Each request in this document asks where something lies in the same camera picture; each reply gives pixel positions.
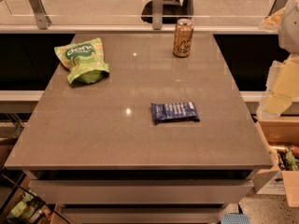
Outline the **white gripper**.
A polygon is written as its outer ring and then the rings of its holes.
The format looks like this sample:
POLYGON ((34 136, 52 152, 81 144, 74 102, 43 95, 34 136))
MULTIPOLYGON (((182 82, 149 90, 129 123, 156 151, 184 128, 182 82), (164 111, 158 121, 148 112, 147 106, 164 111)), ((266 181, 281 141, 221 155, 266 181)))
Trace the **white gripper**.
MULTIPOLYGON (((260 29, 277 30, 279 46, 289 53, 299 52, 299 0, 266 17, 260 29)), ((286 111, 294 98, 299 97, 299 57, 284 62, 273 61, 269 68, 266 90, 256 114, 259 119, 275 119, 286 111)))

